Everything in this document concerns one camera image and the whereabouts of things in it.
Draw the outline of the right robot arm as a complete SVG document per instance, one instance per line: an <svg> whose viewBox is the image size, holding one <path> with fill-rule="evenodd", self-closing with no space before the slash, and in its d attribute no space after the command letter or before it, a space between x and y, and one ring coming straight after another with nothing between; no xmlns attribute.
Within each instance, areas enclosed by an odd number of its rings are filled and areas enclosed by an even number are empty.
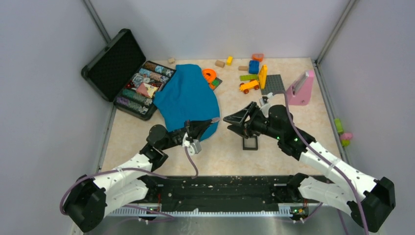
<svg viewBox="0 0 415 235"><path fill-rule="evenodd" d="M284 105L274 105L265 115L255 102L224 117L228 129L243 138L266 135L280 150L319 171L327 182L298 173L288 183L287 196L294 202L316 200L348 214L363 229L376 233L396 206L394 183L387 177L367 175L297 128Z"/></svg>

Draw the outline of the blue garment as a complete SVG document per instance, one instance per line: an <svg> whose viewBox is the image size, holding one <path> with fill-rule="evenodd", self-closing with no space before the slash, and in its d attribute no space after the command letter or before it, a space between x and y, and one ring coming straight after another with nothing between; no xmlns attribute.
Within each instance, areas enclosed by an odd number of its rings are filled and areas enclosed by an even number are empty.
<svg viewBox="0 0 415 235"><path fill-rule="evenodd" d="M168 131L184 127L184 122L220 117L214 91L195 64L176 65L176 72L153 103L164 118Z"/></svg>

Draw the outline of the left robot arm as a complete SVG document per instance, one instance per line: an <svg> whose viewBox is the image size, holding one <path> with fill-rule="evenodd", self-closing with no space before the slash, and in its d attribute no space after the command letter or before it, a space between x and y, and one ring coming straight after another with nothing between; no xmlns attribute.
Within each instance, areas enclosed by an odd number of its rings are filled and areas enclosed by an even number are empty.
<svg viewBox="0 0 415 235"><path fill-rule="evenodd" d="M142 178L164 177L154 172L168 158L164 150L181 146L191 160L201 152L202 135L218 121L218 117L187 120L182 128L170 132L163 125L152 126L146 144L132 158L112 170L78 178L60 201L61 214L69 216L81 231L89 232L116 209L138 200L154 201L157 189Z"/></svg>

